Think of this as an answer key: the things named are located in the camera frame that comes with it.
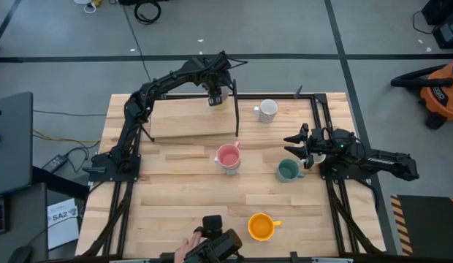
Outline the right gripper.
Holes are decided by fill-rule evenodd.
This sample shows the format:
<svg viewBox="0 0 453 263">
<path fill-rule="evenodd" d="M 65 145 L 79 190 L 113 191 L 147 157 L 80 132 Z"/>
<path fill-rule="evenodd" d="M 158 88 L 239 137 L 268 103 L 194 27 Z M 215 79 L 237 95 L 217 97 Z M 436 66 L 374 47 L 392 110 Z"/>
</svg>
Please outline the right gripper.
<svg viewBox="0 0 453 263">
<path fill-rule="evenodd" d="M 324 133 L 327 128 L 309 129 L 308 124 L 303 123 L 298 134 L 286 137 L 283 140 L 293 144 L 304 142 L 304 146 L 284 146 L 283 148 L 296 156 L 299 160 L 304 160 L 304 165 L 314 165 L 313 153 L 317 155 L 335 156 L 337 154 L 337 144 L 333 138 L 325 139 Z"/>
</svg>

